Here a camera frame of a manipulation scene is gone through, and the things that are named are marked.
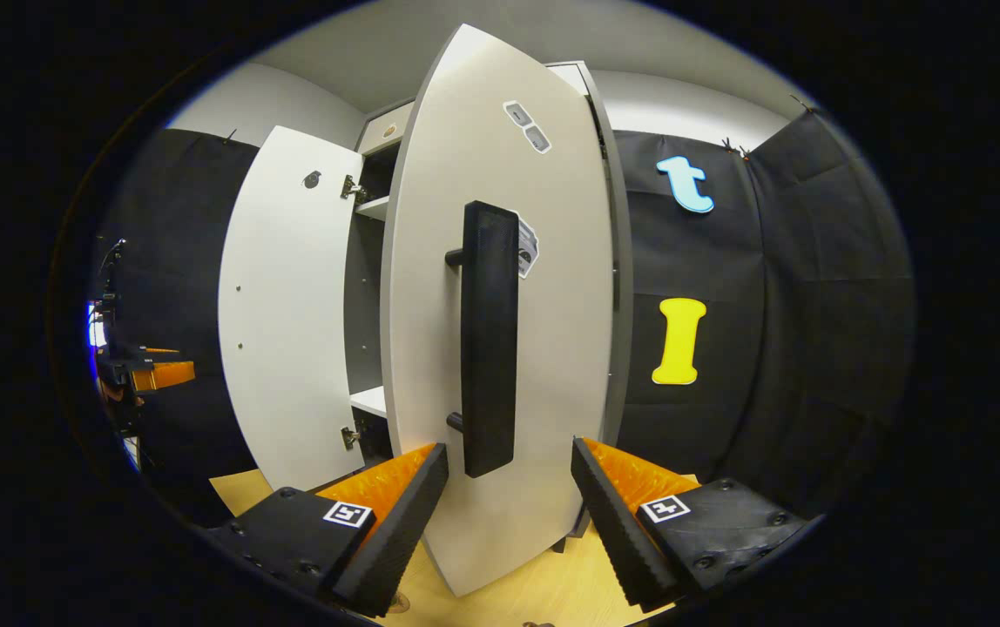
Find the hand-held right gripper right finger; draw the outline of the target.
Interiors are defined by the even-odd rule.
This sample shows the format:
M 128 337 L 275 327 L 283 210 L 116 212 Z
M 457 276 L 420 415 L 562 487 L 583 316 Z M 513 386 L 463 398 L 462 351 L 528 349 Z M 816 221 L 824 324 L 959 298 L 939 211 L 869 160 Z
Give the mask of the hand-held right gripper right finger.
M 571 475 L 625 599 L 641 610 L 695 607 L 726 594 L 815 526 L 745 483 L 699 483 L 591 438 Z

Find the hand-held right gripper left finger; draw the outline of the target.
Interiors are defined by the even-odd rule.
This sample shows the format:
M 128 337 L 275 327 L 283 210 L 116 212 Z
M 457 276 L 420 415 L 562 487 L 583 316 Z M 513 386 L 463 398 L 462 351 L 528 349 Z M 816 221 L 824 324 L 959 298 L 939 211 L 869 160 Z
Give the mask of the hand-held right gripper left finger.
M 277 489 L 208 540 L 290 595 L 384 617 L 448 479 L 431 443 L 316 492 Z

